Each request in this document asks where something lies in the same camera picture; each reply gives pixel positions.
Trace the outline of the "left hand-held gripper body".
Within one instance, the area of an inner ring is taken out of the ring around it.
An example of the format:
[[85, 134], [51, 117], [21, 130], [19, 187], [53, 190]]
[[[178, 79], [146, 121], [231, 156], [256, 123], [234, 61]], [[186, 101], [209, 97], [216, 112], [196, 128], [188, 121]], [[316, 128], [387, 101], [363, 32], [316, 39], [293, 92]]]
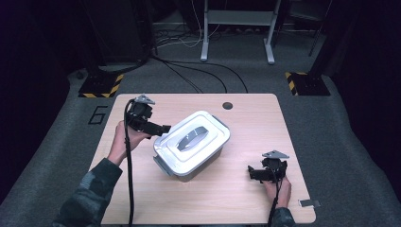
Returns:
[[145, 94], [130, 99], [125, 108], [125, 125], [135, 131], [155, 135], [156, 130], [148, 121], [152, 115], [150, 104], [154, 105], [155, 102]]

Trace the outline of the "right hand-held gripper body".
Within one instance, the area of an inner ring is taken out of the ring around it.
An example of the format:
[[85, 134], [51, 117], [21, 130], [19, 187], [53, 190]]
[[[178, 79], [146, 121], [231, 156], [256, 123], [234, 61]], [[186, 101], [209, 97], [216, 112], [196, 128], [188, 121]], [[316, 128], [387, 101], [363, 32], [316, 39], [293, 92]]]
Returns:
[[264, 170], [262, 171], [261, 181], [274, 183], [281, 181], [286, 176], [289, 156], [278, 150], [263, 153], [262, 156], [264, 159], [261, 163]]

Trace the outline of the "person's right hand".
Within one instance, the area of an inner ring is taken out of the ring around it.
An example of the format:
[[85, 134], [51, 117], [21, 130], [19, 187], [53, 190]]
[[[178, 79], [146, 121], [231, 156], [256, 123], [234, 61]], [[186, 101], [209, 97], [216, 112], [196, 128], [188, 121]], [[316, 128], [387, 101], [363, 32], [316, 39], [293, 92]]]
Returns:
[[263, 185], [265, 186], [267, 198], [270, 203], [273, 203], [274, 199], [277, 199], [277, 208], [288, 208], [291, 197], [291, 183], [287, 177], [284, 177], [279, 184], [264, 181]]

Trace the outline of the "person's left hand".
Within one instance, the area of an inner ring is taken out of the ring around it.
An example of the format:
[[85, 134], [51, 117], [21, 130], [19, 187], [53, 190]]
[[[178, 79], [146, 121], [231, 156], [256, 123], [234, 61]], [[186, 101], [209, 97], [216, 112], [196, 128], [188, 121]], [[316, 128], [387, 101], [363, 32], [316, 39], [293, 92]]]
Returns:
[[126, 138], [129, 138], [130, 151], [133, 151], [141, 141], [150, 137], [150, 134], [135, 131], [130, 127], [125, 128], [124, 122], [120, 121], [115, 128], [113, 143], [107, 159], [116, 166], [120, 166], [123, 160], [127, 158]]

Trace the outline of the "black yellow striped stand base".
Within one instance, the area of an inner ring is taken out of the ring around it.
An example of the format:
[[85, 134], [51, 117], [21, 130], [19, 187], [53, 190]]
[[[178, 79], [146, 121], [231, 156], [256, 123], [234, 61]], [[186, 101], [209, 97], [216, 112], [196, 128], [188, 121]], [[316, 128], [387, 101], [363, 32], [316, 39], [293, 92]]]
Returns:
[[294, 96], [329, 96], [330, 92], [321, 77], [313, 78], [308, 73], [286, 72], [288, 87]]
[[113, 97], [123, 79], [123, 75], [88, 76], [78, 90], [79, 97]]

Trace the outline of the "grey tape tab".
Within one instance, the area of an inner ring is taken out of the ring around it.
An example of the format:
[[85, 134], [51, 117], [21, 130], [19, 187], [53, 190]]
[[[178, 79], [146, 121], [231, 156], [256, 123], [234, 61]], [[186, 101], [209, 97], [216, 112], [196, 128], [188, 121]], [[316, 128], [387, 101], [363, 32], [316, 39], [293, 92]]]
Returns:
[[313, 207], [313, 208], [317, 208], [322, 205], [319, 201], [316, 200], [299, 200], [299, 204], [302, 207]]

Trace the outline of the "dark box-shaped equipment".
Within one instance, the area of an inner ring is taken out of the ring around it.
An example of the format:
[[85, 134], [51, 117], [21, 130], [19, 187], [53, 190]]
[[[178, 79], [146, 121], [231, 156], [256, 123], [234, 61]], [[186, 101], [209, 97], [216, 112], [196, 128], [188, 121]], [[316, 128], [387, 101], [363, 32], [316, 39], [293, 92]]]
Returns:
[[130, 70], [148, 60], [154, 44], [149, 0], [82, 0], [105, 66]]

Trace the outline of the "white metal stand frame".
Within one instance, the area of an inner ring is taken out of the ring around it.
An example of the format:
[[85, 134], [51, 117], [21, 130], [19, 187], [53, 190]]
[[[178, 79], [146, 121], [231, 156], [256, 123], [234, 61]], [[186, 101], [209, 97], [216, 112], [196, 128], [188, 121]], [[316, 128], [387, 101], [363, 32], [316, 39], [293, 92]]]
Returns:
[[217, 10], [209, 9], [209, 0], [204, 0], [203, 8], [203, 41], [200, 60], [208, 60], [209, 26], [267, 26], [268, 36], [264, 39], [264, 47], [268, 64], [275, 64], [272, 52], [272, 36], [279, 15], [282, 0], [274, 0], [274, 9], [270, 11], [245, 11], [245, 10]]

